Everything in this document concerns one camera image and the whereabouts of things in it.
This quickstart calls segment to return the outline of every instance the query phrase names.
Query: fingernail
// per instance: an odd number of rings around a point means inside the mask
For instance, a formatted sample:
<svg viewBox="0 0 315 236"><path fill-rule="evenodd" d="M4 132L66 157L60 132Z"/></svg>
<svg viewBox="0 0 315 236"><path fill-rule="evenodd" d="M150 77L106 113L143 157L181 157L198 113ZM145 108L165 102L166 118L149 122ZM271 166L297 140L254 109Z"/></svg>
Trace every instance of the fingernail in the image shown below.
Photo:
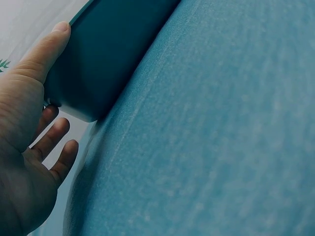
<svg viewBox="0 0 315 236"><path fill-rule="evenodd" d="M52 32L60 31L60 32L66 32L69 29L69 23L68 22L60 22L55 25Z"/></svg>

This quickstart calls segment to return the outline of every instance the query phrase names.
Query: fabric texture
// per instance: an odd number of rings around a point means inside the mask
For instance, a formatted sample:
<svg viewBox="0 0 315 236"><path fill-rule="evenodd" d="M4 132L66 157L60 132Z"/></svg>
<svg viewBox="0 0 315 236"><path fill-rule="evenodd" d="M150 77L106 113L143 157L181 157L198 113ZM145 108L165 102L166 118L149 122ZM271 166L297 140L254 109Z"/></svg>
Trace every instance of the fabric texture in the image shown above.
<svg viewBox="0 0 315 236"><path fill-rule="evenodd" d="M314 12L183 0L81 143L64 235L315 235Z"/></svg>

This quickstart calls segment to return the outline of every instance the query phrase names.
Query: hand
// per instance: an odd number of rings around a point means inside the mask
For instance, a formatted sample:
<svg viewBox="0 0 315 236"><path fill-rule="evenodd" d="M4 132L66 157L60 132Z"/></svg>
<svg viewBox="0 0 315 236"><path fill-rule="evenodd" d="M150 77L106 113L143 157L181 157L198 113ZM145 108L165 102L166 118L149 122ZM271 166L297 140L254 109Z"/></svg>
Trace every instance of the hand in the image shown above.
<svg viewBox="0 0 315 236"><path fill-rule="evenodd" d="M69 141L52 169L42 164L69 131L64 118L29 147L58 115L56 107L43 110L43 84L70 31L68 23L59 23L0 77L0 235L24 236L39 227L52 212L58 188L75 161L78 143Z"/></svg>

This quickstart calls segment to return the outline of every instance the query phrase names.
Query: dark green mug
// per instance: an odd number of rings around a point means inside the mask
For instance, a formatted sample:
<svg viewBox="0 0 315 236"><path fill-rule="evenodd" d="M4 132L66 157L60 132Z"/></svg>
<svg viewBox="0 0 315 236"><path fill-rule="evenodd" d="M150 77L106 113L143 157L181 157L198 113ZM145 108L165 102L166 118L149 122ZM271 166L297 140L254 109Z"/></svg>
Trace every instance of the dark green mug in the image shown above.
<svg viewBox="0 0 315 236"><path fill-rule="evenodd" d="M48 74L45 105L86 122L105 116L179 2L94 0Z"/></svg>

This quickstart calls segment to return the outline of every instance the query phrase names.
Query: teal fabric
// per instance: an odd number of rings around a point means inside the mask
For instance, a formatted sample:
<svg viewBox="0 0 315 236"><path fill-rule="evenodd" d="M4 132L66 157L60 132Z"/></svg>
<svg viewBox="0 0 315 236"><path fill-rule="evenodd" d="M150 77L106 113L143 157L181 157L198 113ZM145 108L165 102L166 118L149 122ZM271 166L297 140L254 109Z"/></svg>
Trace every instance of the teal fabric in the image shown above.
<svg viewBox="0 0 315 236"><path fill-rule="evenodd" d="M314 12L183 0L81 144L64 235L315 235Z"/></svg>

